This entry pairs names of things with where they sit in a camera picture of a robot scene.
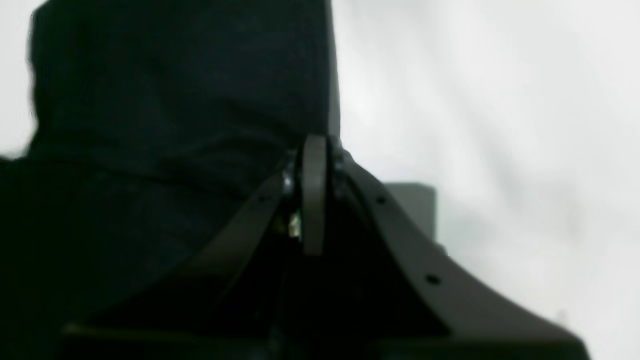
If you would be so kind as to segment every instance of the white wall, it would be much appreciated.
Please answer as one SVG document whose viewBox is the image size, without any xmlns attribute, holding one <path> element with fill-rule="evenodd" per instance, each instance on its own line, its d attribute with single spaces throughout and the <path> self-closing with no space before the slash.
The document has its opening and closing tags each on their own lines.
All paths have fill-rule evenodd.
<svg viewBox="0 0 640 360">
<path fill-rule="evenodd" d="M 29 14 L 0 1 L 0 154 L 24 150 Z M 334 0 L 342 139 L 438 188 L 438 239 L 505 296 L 640 359 L 640 5 Z"/>
</svg>

